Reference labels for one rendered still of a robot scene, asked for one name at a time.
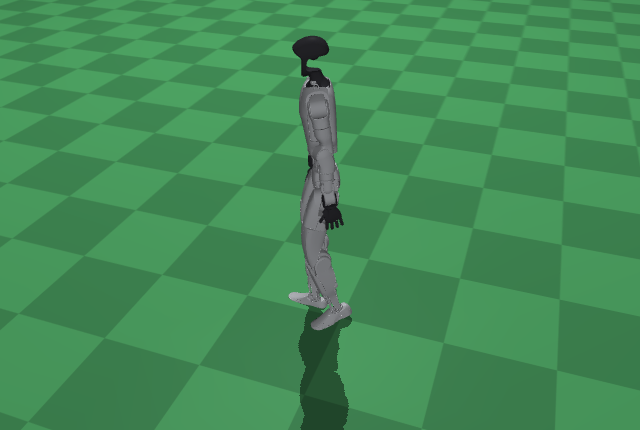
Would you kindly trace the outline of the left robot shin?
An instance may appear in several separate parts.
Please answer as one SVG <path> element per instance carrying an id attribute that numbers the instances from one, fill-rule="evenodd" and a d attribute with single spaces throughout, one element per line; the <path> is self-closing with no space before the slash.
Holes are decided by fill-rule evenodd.
<path id="1" fill-rule="evenodd" d="M 331 265 L 330 258 L 328 256 L 319 257 L 317 263 L 314 266 L 315 271 L 312 268 L 309 269 L 308 266 L 307 268 L 318 291 L 330 306 L 330 311 L 333 311 L 332 313 L 336 313 L 336 311 L 339 312 L 341 310 L 341 307 L 336 292 L 338 284 L 336 282 L 336 277 Z M 336 311 L 330 303 L 332 303 L 333 307 L 336 308 Z"/>

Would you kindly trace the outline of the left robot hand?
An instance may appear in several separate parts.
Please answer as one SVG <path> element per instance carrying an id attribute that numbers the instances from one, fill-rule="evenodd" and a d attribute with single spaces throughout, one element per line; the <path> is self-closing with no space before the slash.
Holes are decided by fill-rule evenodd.
<path id="1" fill-rule="evenodd" d="M 335 193 L 334 193 L 335 194 Z M 336 228 L 339 228 L 339 224 L 338 224 L 338 220 L 340 221 L 341 226 L 344 225 L 343 220 L 342 220 L 342 215 L 340 210 L 337 208 L 337 197 L 335 194 L 335 199 L 336 199 L 336 203 L 332 204 L 332 205 L 328 205 L 325 206 L 325 200 L 324 200 L 324 196 L 322 195 L 322 204 L 323 207 L 325 208 L 323 210 L 323 216 L 321 217 L 321 219 L 319 220 L 319 223 L 322 223 L 322 221 L 325 219 L 326 222 L 326 230 L 329 229 L 329 223 L 330 223 L 330 227 L 331 230 L 334 229 L 334 224 L 333 222 L 335 222 Z"/>

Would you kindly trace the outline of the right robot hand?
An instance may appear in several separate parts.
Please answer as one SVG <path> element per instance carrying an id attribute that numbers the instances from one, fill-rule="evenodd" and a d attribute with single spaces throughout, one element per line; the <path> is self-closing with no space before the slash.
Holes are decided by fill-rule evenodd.
<path id="1" fill-rule="evenodd" d="M 312 160 L 312 157 L 310 155 L 308 156 L 308 166 L 310 167 L 310 169 L 312 169 L 312 167 L 313 167 L 313 160 Z M 307 171 L 308 173 L 309 173 L 310 169 Z M 307 178 L 307 176 L 308 176 L 308 174 L 306 175 L 306 178 Z M 305 179 L 305 181 L 306 181 L 306 179 Z"/>

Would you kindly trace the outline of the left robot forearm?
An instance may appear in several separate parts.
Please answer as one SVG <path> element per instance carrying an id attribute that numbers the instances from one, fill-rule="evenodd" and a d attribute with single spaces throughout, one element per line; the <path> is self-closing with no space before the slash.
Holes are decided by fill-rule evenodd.
<path id="1" fill-rule="evenodd" d="M 332 154 L 329 150 L 322 150 L 317 156 L 319 166 L 317 172 L 319 173 L 320 190 L 324 196 L 325 205 L 331 205 L 336 203 L 334 194 L 334 172 L 335 163 Z"/>

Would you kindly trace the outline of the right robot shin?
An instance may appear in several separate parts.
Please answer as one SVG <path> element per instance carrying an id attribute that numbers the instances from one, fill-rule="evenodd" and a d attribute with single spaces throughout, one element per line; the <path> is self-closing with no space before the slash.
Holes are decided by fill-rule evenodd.
<path id="1" fill-rule="evenodd" d="M 327 234 L 326 234 L 326 235 L 327 235 Z M 327 235 L 327 237 L 328 237 L 328 235 Z M 329 237 L 328 237 L 328 239 L 329 239 Z M 328 247 L 325 249 L 325 251 L 327 251 L 327 252 L 328 252 Z M 317 298 L 318 298 L 318 296 L 320 296 L 320 292 L 318 291 L 318 289 L 317 289 L 317 287 L 316 287 L 316 285 L 315 285 L 315 283 L 314 283 L 314 281 L 313 281 L 313 279 L 312 279 L 312 277 L 311 277 L 311 275 L 310 275 L 310 273 L 309 273 L 308 268 L 307 268 L 307 266 L 306 266 L 306 265 L 309 267 L 309 269 L 311 268 L 311 267 L 309 266 L 309 264 L 308 264 L 308 262 L 307 262 L 306 258 L 305 258 L 305 268 L 306 268 L 306 274 L 307 274 L 307 277 L 308 277 L 308 278 L 307 278 L 307 280 L 308 280 L 308 288 L 309 288 L 309 297 L 308 297 L 308 299 L 313 299 L 314 301 L 316 301 L 316 300 L 317 300 Z M 313 270 L 312 270 L 312 271 L 313 271 Z M 311 286 L 311 287 L 310 287 L 310 286 Z M 312 291 L 312 293 L 311 293 L 311 291 Z M 313 297 L 312 297 L 312 295 L 313 295 Z M 315 297 L 316 299 L 314 299 L 314 297 Z"/>

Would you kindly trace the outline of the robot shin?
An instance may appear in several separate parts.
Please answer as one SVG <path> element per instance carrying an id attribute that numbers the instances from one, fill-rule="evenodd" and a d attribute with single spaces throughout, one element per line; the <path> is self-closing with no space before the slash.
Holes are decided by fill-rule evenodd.
<path id="1" fill-rule="evenodd" d="M 326 235 L 327 235 L 327 234 L 326 234 Z M 327 235 L 327 237 L 328 237 L 328 235 Z M 328 237 L 328 239 L 329 239 L 329 237 Z M 327 251 L 327 252 L 328 252 L 328 247 L 325 249 L 325 251 Z M 313 281 L 313 279 L 312 279 L 312 277 L 311 277 L 311 275 L 310 275 L 310 273 L 309 273 L 308 268 L 307 268 L 307 266 L 306 266 L 306 265 L 309 267 L 309 269 L 311 268 L 311 267 L 309 266 L 309 264 L 308 264 L 308 262 L 307 262 L 306 258 L 305 258 L 305 268 L 306 268 L 306 274 L 307 274 L 307 277 L 308 277 L 308 278 L 307 278 L 307 280 L 308 280 L 308 288 L 309 288 L 309 297 L 308 297 L 308 299 L 313 299 L 314 301 L 316 301 L 316 300 L 317 300 L 317 298 L 318 298 L 318 296 L 320 296 L 320 292 L 318 291 L 318 289 L 317 289 L 317 287 L 316 287 L 316 285 L 315 285 L 315 283 L 314 283 L 314 281 Z M 313 271 L 313 270 L 312 270 L 312 271 Z M 311 286 L 311 287 L 310 287 L 310 286 Z M 312 293 L 311 293 L 311 291 L 312 291 Z M 312 295 L 313 295 L 313 297 L 312 297 Z M 314 299 L 314 297 L 315 297 L 316 299 Z"/>
<path id="2" fill-rule="evenodd" d="M 309 269 L 308 266 L 307 268 L 318 291 L 330 306 L 330 311 L 333 311 L 332 313 L 336 313 L 336 311 L 339 312 L 341 310 L 341 307 L 336 292 L 338 284 L 336 282 L 336 277 L 331 265 L 330 258 L 328 256 L 319 257 L 317 263 L 314 266 L 315 271 L 312 268 Z M 330 303 L 332 303 L 333 307 L 336 308 L 336 311 Z"/>

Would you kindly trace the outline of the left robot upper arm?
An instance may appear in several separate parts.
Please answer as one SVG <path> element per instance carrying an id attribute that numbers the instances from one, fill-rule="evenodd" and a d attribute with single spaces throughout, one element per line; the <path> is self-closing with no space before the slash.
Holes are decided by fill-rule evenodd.
<path id="1" fill-rule="evenodd" d="M 329 150 L 333 157 L 333 143 L 329 122 L 330 111 L 328 101 L 324 98 L 324 94 L 310 96 L 307 109 L 315 138 L 319 142 L 319 145 L 313 149 L 313 158 L 318 162 L 317 156 L 322 150 Z"/>

